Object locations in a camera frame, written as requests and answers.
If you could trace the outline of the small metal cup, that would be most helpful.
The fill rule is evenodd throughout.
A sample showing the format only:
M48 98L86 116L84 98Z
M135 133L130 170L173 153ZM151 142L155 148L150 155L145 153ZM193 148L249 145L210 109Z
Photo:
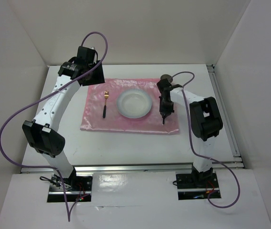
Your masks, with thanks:
M163 74L161 77L160 77L161 80L164 80L164 79L167 79L170 83L172 83L173 79L172 79L172 76L169 75L169 74Z

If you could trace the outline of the white round plate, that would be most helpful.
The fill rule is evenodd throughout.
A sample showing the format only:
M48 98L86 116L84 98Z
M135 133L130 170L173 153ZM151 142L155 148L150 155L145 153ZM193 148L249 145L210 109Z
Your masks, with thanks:
M144 90L128 89L118 96L116 105L122 116L137 119L150 112L152 99Z

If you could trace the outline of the gold fork dark handle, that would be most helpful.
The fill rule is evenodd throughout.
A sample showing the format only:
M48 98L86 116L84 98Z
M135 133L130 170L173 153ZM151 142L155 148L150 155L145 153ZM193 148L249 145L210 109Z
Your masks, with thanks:
M104 107L103 107L103 114L102 114L102 118L106 117L106 110L107 110L107 100L109 98L109 91L105 91L104 92Z

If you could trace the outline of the pink rose satin cloth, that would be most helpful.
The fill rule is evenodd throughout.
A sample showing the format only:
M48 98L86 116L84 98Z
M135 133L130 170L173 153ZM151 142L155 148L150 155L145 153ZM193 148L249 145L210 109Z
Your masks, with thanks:
M137 134L174 135L179 133L177 113L172 113L162 125L159 113L159 96L161 95L156 78L148 79L106 79L105 83L88 87L84 107L82 131L120 132ZM116 105L118 96L128 89L144 90L152 99L150 112L142 118L130 119L122 116ZM106 117L102 118L104 107L104 92L109 91Z

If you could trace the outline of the silver table knife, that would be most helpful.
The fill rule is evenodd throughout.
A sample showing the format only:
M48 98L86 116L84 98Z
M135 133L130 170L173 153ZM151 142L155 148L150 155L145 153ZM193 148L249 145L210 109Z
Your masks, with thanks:
M160 99L159 112L166 114L165 110L164 110L164 107L163 107L163 99L162 99L161 96L159 97L159 99Z

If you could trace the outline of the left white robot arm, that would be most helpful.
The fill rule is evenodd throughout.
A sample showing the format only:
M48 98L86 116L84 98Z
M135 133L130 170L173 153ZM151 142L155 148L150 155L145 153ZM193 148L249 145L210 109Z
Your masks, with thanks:
M22 130L29 145L54 168L65 190L78 188L80 177L65 153L65 138L58 133L62 116L81 86L104 83L102 64L94 48L80 46L77 56L64 62L58 71L53 88L55 95L48 98L32 121L25 121Z

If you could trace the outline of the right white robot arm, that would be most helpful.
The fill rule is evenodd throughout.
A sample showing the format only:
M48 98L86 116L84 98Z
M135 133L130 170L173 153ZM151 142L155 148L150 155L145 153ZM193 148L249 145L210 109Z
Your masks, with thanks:
M202 97L182 88L179 84L172 84L172 79L165 74L157 82L160 92L160 114L162 123L166 117L174 113L174 104L188 108L190 118L189 136L195 136L199 141L199 150L191 168L191 183L202 187L212 177L212 162L214 143L223 121L214 97Z

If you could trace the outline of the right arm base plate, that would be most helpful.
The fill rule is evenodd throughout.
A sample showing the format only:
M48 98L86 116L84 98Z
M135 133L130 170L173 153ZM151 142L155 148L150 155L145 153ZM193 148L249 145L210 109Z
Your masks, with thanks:
M216 173L206 180L195 182L191 174L176 174L172 182L177 187L179 200L197 200L221 198L220 187Z

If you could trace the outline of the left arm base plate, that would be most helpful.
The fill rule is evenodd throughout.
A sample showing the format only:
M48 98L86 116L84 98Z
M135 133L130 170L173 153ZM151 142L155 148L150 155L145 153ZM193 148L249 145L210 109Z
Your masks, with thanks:
M53 175L51 178L40 176L41 181L49 182L48 203L64 202L63 184L60 179ZM78 177L75 184L64 183L68 202L91 202L93 176Z

